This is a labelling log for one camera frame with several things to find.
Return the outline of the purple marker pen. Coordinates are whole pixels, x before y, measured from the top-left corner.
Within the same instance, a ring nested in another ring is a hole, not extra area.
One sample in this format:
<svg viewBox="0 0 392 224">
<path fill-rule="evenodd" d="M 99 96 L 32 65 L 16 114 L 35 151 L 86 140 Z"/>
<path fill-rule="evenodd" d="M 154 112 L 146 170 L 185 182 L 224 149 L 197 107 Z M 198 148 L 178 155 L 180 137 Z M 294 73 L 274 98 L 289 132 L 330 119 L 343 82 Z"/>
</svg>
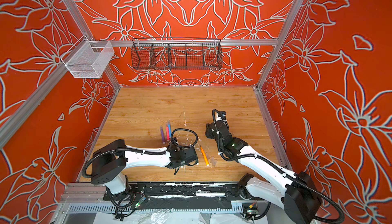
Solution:
<svg viewBox="0 0 392 224">
<path fill-rule="evenodd" d="M 163 130 L 163 126 L 160 126 L 160 134 L 161 134 L 162 143 L 165 144 L 166 143 L 166 139 L 165 139 L 165 133 L 164 133 L 164 130 Z"/>
</svg>

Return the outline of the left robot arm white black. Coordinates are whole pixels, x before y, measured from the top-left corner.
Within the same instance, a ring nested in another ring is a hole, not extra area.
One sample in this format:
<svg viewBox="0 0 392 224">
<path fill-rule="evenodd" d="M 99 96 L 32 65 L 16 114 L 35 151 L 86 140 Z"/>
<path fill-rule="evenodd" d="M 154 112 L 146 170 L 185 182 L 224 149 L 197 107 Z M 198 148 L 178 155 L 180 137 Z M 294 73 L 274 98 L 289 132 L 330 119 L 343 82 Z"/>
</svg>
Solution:
<svg viewBox="0 0 392 224">
<path fill-rule="evenodd" d="M 113 195 L 129 192 L 128 178 L 123 170 L 133 167 L 157 166 L 178 171 L 182 166 L 194 166 L 199 158 L 193 146 L 170 143 L 161 148 L 127 146 L 118 139 L 94 152 L 82 168 L 82 176 L 93 185 L 103 185 Z"/>
</svg>

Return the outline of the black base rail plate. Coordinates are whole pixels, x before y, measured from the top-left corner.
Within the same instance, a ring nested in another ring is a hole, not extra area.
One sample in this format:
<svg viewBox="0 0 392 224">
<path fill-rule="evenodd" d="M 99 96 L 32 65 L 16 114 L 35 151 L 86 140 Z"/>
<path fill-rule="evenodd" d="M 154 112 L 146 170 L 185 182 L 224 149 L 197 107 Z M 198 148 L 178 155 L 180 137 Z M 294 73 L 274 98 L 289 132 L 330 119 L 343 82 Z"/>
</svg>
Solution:
<svg viewBox="0 0 392 224">
<path fill-rule="evenodd" d="M 264 200 L 241 192 L 236 182 L 133 182 L 129 186 L 135 195 L 150 198 L 200 196 L 227 200 Z"/>
</svg>

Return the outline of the pink marker pen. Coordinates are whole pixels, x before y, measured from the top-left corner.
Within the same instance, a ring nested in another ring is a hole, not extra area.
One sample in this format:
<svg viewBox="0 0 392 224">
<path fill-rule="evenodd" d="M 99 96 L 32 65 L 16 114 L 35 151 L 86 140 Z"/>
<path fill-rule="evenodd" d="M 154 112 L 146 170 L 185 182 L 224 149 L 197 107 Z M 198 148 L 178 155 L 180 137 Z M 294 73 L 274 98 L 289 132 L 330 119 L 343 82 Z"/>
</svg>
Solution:
<svg viewBox="0 0 392 224">
<path fill-rule="evenodd" d="M 167 124 L 165 128 L 166 128 L 166 140 L 170 141 L 170 126 Z"/>
</svg>

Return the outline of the clear plastic bin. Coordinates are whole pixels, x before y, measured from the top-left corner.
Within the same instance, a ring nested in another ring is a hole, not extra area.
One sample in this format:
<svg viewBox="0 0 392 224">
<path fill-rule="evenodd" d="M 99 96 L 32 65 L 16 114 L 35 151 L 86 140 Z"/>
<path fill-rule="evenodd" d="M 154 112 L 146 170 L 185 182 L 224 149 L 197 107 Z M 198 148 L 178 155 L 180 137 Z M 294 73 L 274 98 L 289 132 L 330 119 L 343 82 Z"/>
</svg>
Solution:
<svg viewBox="0 0 392 224">
<path fill-rule="evenodd" d="M 74 78 L 101 78 L 114 55 L 109 41 L 81 41 L 61 58 Z"/>
</svg>

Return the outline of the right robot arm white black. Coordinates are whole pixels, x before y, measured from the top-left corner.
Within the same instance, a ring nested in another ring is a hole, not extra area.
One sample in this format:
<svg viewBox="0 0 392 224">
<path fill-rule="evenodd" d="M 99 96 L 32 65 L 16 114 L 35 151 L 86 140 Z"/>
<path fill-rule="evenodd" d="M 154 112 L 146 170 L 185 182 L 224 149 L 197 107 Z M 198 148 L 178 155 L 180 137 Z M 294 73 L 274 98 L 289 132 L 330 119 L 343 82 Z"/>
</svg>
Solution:
<svg viewBox="0 0 392 224">
<path fill-rule="evenodd" d="M 271 184 L 264 187 L 255 176 L 244 177 L 250 195 L 280 207 L 296 224 L 310 224 L 315 219 L 322 200 L 308 174 L 303 171 L 297 174 L 270 161 L 244 140 L 232 136 L 223 121 L 208 123 L 205 135 L 215 140 L 218 152 L 226 161 L 236 161 L 252 169 Z"/>
</svg>

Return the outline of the blue marker pen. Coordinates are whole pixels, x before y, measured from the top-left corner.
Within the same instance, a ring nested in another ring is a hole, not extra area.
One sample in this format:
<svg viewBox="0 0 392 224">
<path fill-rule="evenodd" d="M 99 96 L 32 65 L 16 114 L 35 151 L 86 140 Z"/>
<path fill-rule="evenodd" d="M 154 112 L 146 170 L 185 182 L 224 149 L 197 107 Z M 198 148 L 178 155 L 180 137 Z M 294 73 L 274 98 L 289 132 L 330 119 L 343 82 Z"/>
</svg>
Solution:
<svg viewBox="0 0 392 224">
<path fill-rule="evenodd" d="M 170 139 L 170 137 L 171 137 L 171 132 L 172 132 L 170 121 L 168 121 L 167 124 L 166 124 L 166 132 L 167 132 L 167 137 L 168 137 L 168 139 Z"/>
</svg>

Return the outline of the orange marker pen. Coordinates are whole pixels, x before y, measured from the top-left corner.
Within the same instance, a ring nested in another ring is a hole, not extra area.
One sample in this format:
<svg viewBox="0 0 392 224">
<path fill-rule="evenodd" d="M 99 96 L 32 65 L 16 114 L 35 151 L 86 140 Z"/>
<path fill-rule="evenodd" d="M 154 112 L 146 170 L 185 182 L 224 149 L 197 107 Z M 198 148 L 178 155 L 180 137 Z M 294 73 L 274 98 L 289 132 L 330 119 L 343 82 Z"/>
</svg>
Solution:
<svg viewBox="0 0 392 224">
<path fill-rule="evenodd" d="M 209 160 L 208 160 L 206 152 L 205 152 L 205 150 L 203 149 L 202 146 L 200 146 L 200 151 L 202 153 L 202 156 L 203 156 L 203 159 L 204 159 L 204 162 L 205 162 L 206 166 L 209 166 Z"/>
</svg>

